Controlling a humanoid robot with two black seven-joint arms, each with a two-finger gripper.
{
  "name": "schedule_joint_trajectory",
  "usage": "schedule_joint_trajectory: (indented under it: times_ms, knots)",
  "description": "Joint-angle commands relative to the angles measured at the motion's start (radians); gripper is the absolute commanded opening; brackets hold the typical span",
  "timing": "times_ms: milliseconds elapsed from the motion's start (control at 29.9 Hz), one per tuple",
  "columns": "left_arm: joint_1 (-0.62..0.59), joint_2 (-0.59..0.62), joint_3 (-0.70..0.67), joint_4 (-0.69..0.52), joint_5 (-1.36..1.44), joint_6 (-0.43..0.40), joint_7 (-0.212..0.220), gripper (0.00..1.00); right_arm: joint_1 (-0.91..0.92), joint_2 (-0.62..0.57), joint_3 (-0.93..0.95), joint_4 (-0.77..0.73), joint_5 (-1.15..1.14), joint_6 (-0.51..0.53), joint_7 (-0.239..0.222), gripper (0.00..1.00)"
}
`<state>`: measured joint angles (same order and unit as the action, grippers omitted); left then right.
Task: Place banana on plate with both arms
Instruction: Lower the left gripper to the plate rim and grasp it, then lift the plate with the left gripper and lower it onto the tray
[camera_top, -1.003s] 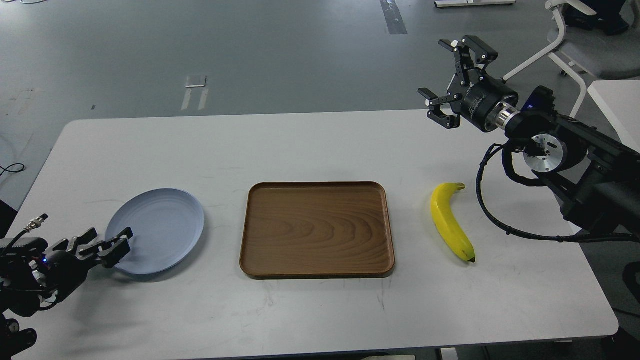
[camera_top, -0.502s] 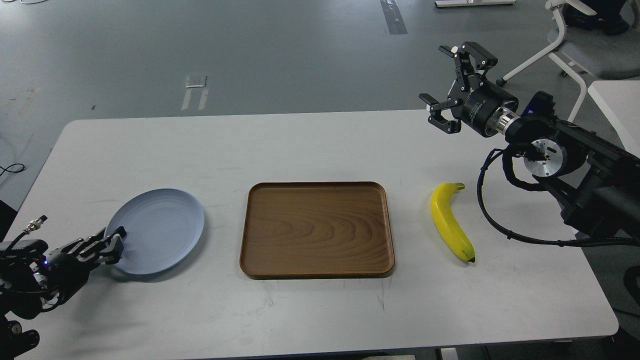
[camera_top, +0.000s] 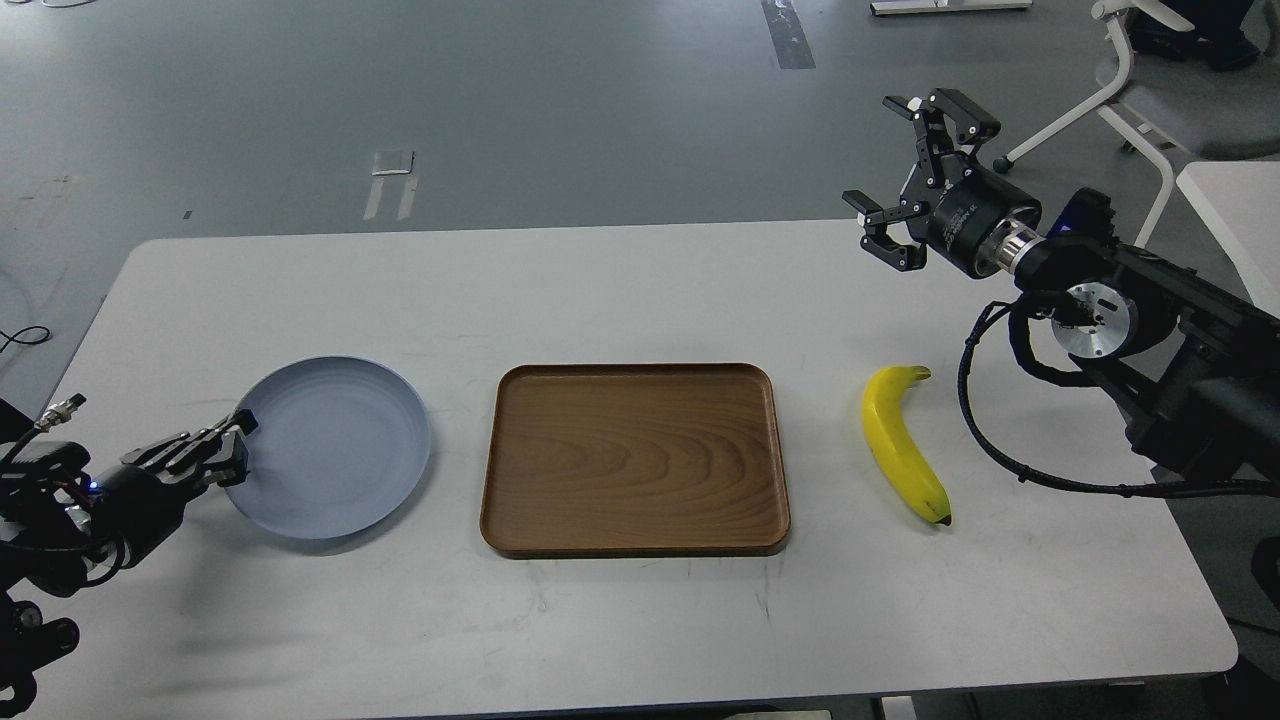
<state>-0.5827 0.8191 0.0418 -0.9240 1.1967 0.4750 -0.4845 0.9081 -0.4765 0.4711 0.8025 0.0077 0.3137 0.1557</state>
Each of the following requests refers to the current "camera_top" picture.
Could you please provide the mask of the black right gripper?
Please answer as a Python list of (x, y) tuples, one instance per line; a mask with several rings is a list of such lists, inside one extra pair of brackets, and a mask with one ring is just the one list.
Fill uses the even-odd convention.
[[(911, 99), (887, 95), (883, 105), (911, 122), (916, 161), (902, 187), (905, 204), (883, 208), (860, 190), (842, 192), (861, 227), (860, 247), (897, 272), (915, 272), (927, 264), (927, 245), (970, 278), (993, 275), (998, 225), (1012, 218), (1036, 228), (1043, 214), (1038, 199), (978, 165), (978, 150), (1002, 123), (955, 88)], [(890, 234), (902, 223), (910, 243)]]

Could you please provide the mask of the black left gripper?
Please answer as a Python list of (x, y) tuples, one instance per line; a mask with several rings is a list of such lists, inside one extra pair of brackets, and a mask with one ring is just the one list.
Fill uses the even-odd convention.
[(92, 479), (92, 537), (113, 551), (113, 565), (132, 569), (183, 523), (186, 506), (211, 486), (232, 487), (248, 475), (246, 437), (259, 428), (237, 409), (197, 430), (168, 436), (120, 456)]

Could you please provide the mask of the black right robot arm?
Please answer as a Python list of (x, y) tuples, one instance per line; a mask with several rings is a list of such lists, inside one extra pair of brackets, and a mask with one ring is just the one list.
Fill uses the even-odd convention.
[[(861, 246), (897, 272), (929, 255), (966, 277), (1012, 278), (1018, 297), (978, 316), (957, 369), (957, 398), (979, 447), (1021, 482), (1147, 498), (1277, 496), (1277, 319), (1134, 243), (1114, 227), (1107, 195), (1078, 190), (1047, 232), (1041, 202), (980, 164), (1000, 122), (965, 94), (886, 96), (906, 119), (915, 161), (899, 201), (858, 190)], [(969, 398), (977, 345), (998, 320), (1028, 375), (1097, 388), (1119, 407), (1132, 451), (1175, 474), (1146, 486), (1098, 486), (1034, 469), (993, 445)]]

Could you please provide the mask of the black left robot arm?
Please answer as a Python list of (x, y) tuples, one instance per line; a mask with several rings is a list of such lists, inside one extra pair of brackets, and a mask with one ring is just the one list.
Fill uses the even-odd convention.
[(81, 639), (73, 620), (49, 620), (36, 603), (13, 598), (15, 584), (63, 598), (102, 585), (166, 541), (210, 487), (238, 486), (250, 475), (247, 438), (259, 420), (248, 409), (136, 448), (91, 474), (82, 445), (41, 441), (83, 404), (83, 395), (72, 395), (37, 419), (3, 406), (4, 717), (35, 702), (36, 673)]

